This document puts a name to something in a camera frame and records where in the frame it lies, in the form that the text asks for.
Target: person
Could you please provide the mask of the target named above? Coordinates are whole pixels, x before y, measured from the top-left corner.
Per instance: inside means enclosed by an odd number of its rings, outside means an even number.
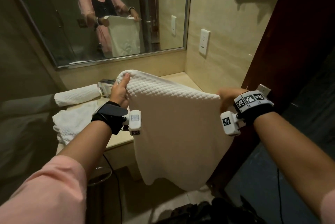
[[[105,16],[117,16],[120,14],[130,14],[135,21],[140,20],[140,16],[134,7],[128,8],[121,0],[78,0],[81,14],[85,17],[88,27],[93,27],[98,36],[98,42],[103,53],[112,52],[111,37],[108,32],[109,21]]]
[[[126,74],[112,87],[110,101],[128,107]],[[220,112],[245,89],[222,88]],[[253,126],[286,179],[324,224],[335,223],[335,162],[275,112]],[[87,177],[112,135],[107,123],[88,124],[57,156],[31,175],[0,207],[1,223],[84,223]]]

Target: electrical outlet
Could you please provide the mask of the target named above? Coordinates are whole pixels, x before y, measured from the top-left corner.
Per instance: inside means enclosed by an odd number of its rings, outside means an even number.
[[[204,56],[207,55],[207,46],[208,46],[208,42],[209,42],[209,34],[210,34],[210,31],[208,31],[206,29],[201,30],[199,52]]]
[[[171,32],[175,36],[176,35],[176,16],[171,15]]]

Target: mirror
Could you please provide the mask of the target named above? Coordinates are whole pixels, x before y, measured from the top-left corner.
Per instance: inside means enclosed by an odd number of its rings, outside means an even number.
[[[58,68],[181,48],[187,0],[22,0]]]

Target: black cable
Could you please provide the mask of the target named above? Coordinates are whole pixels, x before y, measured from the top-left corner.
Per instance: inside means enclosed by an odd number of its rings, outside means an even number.
[[[103,154],[103,157],[105,158],[105,160],[107,161],[109,167],[111,168],[112,173],[115,175],[115,178],[118,182],[118,194],[119,194],[119,205],[120,205],[120,224],[122,224],[122,203],[121,203],[121,194],[120,194],[120,182],[119,182],[119,178],[116,175],[114,169],[111,167],[111,164],[109,163],[107,157],[105,156],[105,154]]]
[[[277,168],[277,181],[278,181],[278,193],[279,193],[279,213],[280,213],[280,220],[281,224],[284,224],[283,221],[283,212],[281,207],[281,193],[280,193],[280,181],[279,181],[279,168]]]

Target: hand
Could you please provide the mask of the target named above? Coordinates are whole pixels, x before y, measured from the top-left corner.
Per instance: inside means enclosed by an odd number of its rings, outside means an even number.
[[[105,18],[99,18],[99,21],[102,23],[103,26],[108,27],[109,26],[109,20]]]
[[[248,90],[242,88],[221,88],[216,93],[221,98],[220,113],[226,112],[234,104],[234,99],[245,92],[248,92]]]
[[[129,83],[130,75],[126,73],[123,76],[123,79],[118,84],[117,82],[114,83],[113,87],[111,88],[111,97],[109,98],[110,101],[119,104],[122,108],[128,108],[129,102],[126,97],[126,86]]]
[[[138,13],[135,11],[134,8],[130,9],[130,15],[132,17],[134,17],[135,21],[140,21],[141,20],[140,16],[138,15]]]

